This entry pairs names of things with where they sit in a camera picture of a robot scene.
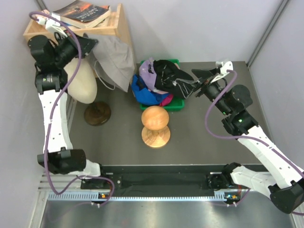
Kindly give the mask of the black baseball cap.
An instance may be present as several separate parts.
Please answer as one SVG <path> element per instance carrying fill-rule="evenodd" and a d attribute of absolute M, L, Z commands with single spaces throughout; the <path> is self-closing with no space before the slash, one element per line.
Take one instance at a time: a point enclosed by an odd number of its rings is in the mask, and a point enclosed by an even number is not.
<path fill-rule="evenodd" d="M 181 92 L 177 86 L 177 79 L 194 80 L 194 78 L 180 70 L 173 62 L 168 60 L 157 60 L 153 62 L 157 74 L 155 87 L 164 92 L 181 99 Z"/>

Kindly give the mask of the grey bucket hat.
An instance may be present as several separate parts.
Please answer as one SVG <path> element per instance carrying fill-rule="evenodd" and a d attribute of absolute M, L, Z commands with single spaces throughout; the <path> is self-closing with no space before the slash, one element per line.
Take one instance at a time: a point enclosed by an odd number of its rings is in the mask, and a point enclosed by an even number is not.
<path fill-rule="evenodd" d="M 98 41 L 88 56 L 91 68 L 111 89 L 119 88 L 128 92 L 135 72 L 131 47 L 116 36 L 89 35 Z"/>

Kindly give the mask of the lavender baseball cap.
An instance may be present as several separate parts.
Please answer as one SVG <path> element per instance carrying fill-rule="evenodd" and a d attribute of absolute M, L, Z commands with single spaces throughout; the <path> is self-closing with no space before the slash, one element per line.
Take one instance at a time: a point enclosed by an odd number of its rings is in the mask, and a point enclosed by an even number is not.
<path fill-rule="evenodd" d="M 146 86 L 150 90 L 155 89 L 155 82 L 156 82 L 156 77 L 157 74 L 155 73 L 154 67 L 153 67 L 153 58 L 149 58 L 145 60 L 141 66 L 139 67 L 139 75 L 146 84 Z"/>

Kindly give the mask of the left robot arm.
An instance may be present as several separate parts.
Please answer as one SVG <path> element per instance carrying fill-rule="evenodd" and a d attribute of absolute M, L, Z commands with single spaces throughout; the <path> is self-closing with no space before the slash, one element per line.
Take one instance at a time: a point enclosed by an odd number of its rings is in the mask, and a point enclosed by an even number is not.
<path fill-rule="evenodd" d="M 52 174 L 84 175 L 91 178 L 97 188 L 107 185 L 108 177 L 101 173 L 98 163 L 86 158 L 82 149 L 74 149 L 69 138 L 67 124 L 68 74 L 64 67 L 74 58 L 83 59 L 97 45 L 96 39 L 54 34 L 56 42 L 44 35 L 28 41 L 35 59 L 35 87 L 40 99 L 45 128 L 44 151 L 37 156 L 40 166 Z"/>

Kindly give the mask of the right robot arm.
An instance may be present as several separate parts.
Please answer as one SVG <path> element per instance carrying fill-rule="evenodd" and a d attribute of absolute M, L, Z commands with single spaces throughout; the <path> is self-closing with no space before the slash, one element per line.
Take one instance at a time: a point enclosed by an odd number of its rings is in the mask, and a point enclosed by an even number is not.
<path fill-rule="evenodd" d="M 262 174 L 233 162 L 222 170 L 223 185 L 227 188 L 245 186 L 267 197 L 281 212 L 302 216 L 303 213 L 296 209 L 304 203 L 304 170 L 278 149 L 247 111 L 253 100 L 246 86 L 233 85 L 238 76 L 236 71 L 227 71 L 233 78 L 224 87 L 217 83 L 224 76 L 215 76 L 211 70 L 193 69 L 192 73 L 198 79 L 188 83 L 196 96 L 205 95 L 211 101 L 204 118 L 206 131 L 215 138 L 238 141 L 269 172 Z M 209 114 L 213 107 L 226 116 L 222 124 L 228 136 L 216 135 L 209 129 Z"/>

